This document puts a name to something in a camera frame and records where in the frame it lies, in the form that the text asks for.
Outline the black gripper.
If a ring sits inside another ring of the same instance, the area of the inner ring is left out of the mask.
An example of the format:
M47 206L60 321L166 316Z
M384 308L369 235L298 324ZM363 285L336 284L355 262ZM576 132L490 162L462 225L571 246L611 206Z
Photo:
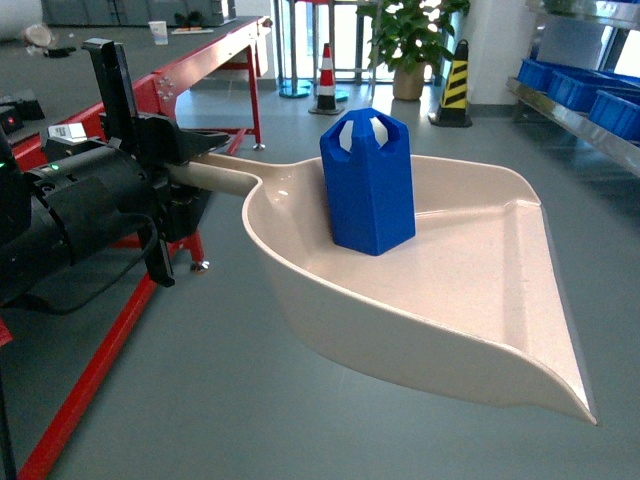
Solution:
M225 146L230 135L182 130L170 117L140 112L123 45L92 38L82 48L91 57L105 109L106 136L117 139L121 150L94 141L87 151L26 173L36 197L61 229L69 263L77 264L143 227L139 241L142 248L150 247L144 261L155 283L175 284L171 245L185 245L192 270L206 271L198 227L211 192L172 187L171 199L161 212L150 174L140 163L183 165ZM154 222L146 226L151 219Z

